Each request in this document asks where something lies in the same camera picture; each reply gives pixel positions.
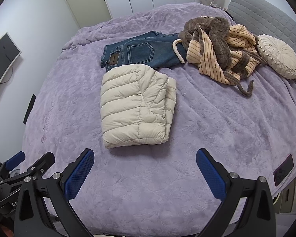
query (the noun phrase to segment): quilted jacket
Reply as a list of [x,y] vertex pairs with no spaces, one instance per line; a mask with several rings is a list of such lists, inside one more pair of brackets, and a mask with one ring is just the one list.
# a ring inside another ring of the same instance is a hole
[[169,139],[176,81],[143,64],[108,71],[101,87],[106,148],[160,144]]

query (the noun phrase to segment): quilted headboard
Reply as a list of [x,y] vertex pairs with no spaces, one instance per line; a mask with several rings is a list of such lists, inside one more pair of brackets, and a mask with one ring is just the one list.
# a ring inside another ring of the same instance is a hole
[[237,24],[256,35],[281,39],[296,53],[296,22],[279,8],[265,0],[231,0],[228,11]]

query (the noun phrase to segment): blue jeans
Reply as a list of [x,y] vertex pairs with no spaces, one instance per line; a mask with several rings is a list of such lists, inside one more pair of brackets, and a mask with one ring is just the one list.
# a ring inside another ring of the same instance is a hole
[[[177,39],[179,39],[178,33],[166,35],[150,31],[137,37],[106,45],[101,57],[101,68],[105,67],[106,71],[109,71],[121,65],[139,63],[156,69],[180,64],[172,47],[172,43]],[[182,58],[186,60],[186,50],[183,45],[179,43],[176,47]]]

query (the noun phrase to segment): jeans back pocket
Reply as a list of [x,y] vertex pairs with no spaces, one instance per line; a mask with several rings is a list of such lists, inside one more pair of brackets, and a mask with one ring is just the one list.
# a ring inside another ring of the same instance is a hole
[[145,63],[152,61],[153,53],[154,49],[148,42],[127,46],[129,64]]

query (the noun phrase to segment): purple blanket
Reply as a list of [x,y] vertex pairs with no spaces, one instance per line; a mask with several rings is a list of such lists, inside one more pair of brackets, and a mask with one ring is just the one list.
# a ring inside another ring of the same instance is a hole
[[[148,31],[176,33],[199,16],[225,17],[198,3],[165,5],[146,13],[80,29],[49,72],[28,118],[23,150],[27,169],[47,151],[61,172],[84,148],[95,163],[70,203],[92,233],[183,236],[199,233],[220,204],[199,171],[195,155],[205,147],[216,161],[241,177],[267,178],[272,195],[296,175],[296,84],[258,66],[253,95],[219,84],[191,64],[159,71],[177,81],[177,103],[169,141],[107,150],[102,143],[100,88],[107,44]],[[289,154],[294,169],[277,187],[273,172]],[[233,222],[239,218],[238,210]]]

